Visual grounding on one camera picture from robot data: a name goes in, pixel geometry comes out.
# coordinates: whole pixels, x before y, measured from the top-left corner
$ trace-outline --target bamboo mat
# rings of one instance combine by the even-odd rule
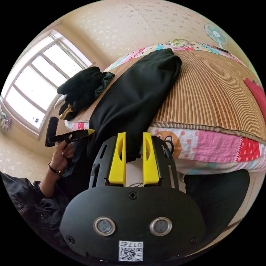
[[[266,145],[266,124],[261,110],[245,85],[256,76],[233,59],[205,51],[173,51],[182,60],[176,84],[151,126],[208,130],[246,137]],[[135,62],[111,70],[115,77],[100,97],[73,122],[88,121],[112,84]]]

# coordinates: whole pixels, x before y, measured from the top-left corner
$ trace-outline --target wrist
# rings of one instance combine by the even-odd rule
[[[50,183],[55,183],[57,180],[60,179],[60,175],[55,174],[49,167],[47,169],[46,176],[44,178],[45,180],[48,180]]]
[[[53,161],[51,161],[48,165],[50,165],[50,167],[55,170],[55,171],[61,171],[61,169],[59,169],[58,165],[55,164]]]

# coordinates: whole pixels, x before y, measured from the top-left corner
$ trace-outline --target electric fan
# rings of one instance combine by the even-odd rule
[[[204,29],[208,36],[219,44],[219,47],[223,49],[222,44],[228,44],[225,34],[212,24],[205,24]]]

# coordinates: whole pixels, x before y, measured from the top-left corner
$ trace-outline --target window frame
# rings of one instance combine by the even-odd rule
[[[32,70],[34,70],[43,80],[48,82],[50,85],[52,85],[55,90],[57,90],[58,86],[56,86],[53,82],[51,82],[47,77],[45,77],[33,64],[32,62],[38,57],[42,56],[50,65],[52,65],[59,73],[61,73],[66,79],[70,79],[70,77],[61,70],[56,64],[54,64],[47,56],[44,55],[44,52],[52,47],[53,45],[58,45],[70,58],[72,58],[75,63],[77,63],[82,69],[85,69],[87,67],[90,67],[94,65],[94,63],[91,63],[90,66],[87,66],[76,54],[74,51],[69,49],[64,43],[63,40],[66,39],[64,36],[62,36],[60,33],[60,37],[56,38],[52,32],[54,30],[50,30],[48,35],[45,35],[44,38],[47,36],[51,37],[53,41],[46,45],[44,48],[39,50],[34,56],[32,56],[24,65],[23,67],[18,71],[17,75],[14,77],[12,82],[10,83],[5,95],[0,95],[0,105],[3,112],[5,112],[9,117],[11,117],[12,121],[19,126],[22,130],[24,130],[27,134],[31,135],[34,138],[40,139],[40,136],[42,134],[43,125],[47,121],[47,118],[49,117],[54,105],[56,104],[57,100],[60,98],[60,95],[57,94],[55,98],[50,103],[49,107],[45,111],[43,108],[41,108],[38,104],[36,104],[34,101],[32,101],[28,96],[26,96],[16,85],[15,82],[20,76],[20,74],[23,72],[23,70],[29,66]],[[37,128],[34,125],[32,125],[30,122],[28,122],[26,119],[24,119],[18,112],[16,112],[11,105],[6,101],[6,98],[11,90],[11,88],[14,88],[21,96],[24,97],[30,104],[32,104],[35,108],[40,110],[42,113],[44,113],[44,118],[40,124],[40,127]]]

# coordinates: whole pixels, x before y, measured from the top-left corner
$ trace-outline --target qr code label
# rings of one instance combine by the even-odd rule
[[[119,241],[119,261],[143,261],[143,242]]]

